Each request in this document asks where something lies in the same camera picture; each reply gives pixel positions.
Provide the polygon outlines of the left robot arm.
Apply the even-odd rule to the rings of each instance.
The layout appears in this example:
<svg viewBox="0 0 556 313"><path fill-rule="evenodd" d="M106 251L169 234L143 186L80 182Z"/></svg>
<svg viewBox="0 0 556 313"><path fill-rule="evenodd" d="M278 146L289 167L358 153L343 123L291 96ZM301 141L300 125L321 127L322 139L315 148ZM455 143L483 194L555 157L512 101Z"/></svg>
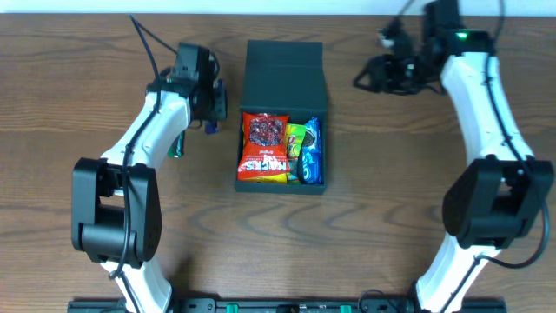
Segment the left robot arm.
<svg viewBox="0 0 556 313"><path fill-rule="evenodd" d="M157 70L144 105L125 134L72 172L71 242L100 264L123 297L74 300L70 312L167 312L173 290L156 258L162 209L156 174L168 153L180 156L197 121L208 133L227 116L220 64L209 49L180 43L175 64Z"/></svg>

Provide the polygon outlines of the red Hacks candy bag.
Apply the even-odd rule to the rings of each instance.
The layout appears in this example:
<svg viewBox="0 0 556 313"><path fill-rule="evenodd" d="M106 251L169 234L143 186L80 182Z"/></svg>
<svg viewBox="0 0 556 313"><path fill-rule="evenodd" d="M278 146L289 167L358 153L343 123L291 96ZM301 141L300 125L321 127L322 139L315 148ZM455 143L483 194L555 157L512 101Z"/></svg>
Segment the red Hacks candy bag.
<svg viewBox="0 0 556 313"><path fill-rule="evenodd" d="M242 120L243 150L237 179L287 174L288 116L243 112Z"/></svg>

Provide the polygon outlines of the dark blue snack bar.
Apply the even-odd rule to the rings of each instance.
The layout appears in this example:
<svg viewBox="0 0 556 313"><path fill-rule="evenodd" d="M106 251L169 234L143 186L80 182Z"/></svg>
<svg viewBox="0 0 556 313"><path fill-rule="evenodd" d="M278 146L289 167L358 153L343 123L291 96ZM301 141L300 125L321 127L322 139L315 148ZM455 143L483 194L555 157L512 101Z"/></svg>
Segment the dark blue snack bar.
<svg viewBox="0 0 556 313"><path fill-rule="evenodd" d="M218 79L215 83L213 97L214 101L209 109L209 118L205 124L205 133L207 135L218 133L218 123L227 118L227 96L221 79Z"/></svg>

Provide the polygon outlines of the blue Oreo cookie pack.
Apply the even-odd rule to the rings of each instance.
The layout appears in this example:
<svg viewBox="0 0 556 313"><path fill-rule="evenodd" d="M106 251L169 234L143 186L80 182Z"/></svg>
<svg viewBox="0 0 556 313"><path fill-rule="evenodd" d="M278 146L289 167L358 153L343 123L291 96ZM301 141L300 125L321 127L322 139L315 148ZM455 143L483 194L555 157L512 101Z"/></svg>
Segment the blue Oreo cookie pack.
<svg viewBox="0 0 556 313"><path fill-rule="evenodd" d="M302 181L305 184L322 184L321 125L317 117L305 124L301 146Z"/></svg>

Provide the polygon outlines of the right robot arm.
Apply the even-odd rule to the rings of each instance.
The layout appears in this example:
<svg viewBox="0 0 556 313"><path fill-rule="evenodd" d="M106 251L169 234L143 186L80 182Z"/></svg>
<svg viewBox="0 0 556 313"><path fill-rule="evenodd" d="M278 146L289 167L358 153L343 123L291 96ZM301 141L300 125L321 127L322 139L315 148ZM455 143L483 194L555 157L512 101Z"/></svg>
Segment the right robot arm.
<svg viewBox="0 0 556 313"><path fill-rule="evenodd" d="M419 50L400 17L379 31L385 55L371 58L356 88L396 96L423 90L447 94L463 136L467 167L444 196L445 235L427 272L413 285L401 312L496 312L501 301L466 299L481 270L500 263L500 252L542 222L539 245L520 267L535 263L550 235L547 195L553 165L539 160L514 121L500 79L498 32L467 28L457 0L436 0L423 10Z"/></svg>

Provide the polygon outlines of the yellow candy bag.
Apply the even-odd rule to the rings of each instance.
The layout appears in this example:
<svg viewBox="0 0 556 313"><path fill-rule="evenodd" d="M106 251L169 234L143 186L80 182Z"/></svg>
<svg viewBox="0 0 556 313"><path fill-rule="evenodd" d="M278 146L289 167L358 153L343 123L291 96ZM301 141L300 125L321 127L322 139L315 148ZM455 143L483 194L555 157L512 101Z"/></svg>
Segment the yellow candy bag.
<svg viewBox="0 0 556 313"><path fill-rule="evenodd" d="M288 181L287 174L278 174L272 176L253 176L253 177L244 177L242 179L243 182L250 182L250 183L275 183L275 184L286 184Z"/></svg>

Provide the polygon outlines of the green Haribo gummy bag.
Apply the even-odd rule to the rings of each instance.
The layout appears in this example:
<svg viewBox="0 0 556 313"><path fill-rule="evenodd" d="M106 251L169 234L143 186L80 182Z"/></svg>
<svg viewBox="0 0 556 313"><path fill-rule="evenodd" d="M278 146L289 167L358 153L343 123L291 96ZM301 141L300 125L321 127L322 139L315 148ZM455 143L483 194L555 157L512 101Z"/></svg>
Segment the green Haribo gummy bag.
<svg viewBox="0 0 556 313"><path fill-rule="evenodd" d="M287 124L287 158L290 168L287 173L287 184L301 183L298 177L298 161L305 135L306 127L304 125L294 123Z"/></svg>

